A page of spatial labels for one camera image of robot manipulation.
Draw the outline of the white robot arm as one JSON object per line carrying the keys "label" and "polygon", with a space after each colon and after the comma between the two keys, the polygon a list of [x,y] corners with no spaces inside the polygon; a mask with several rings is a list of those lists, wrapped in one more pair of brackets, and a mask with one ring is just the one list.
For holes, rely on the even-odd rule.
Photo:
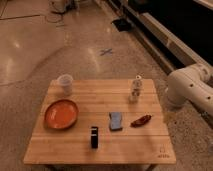
{"label": "white robot arm", "polygon": [[196,63],[171,72],[167,77],[165,95],[173,108],[181,108],[186,101],[191,101],[213,117],[213,88],[210,69]]}

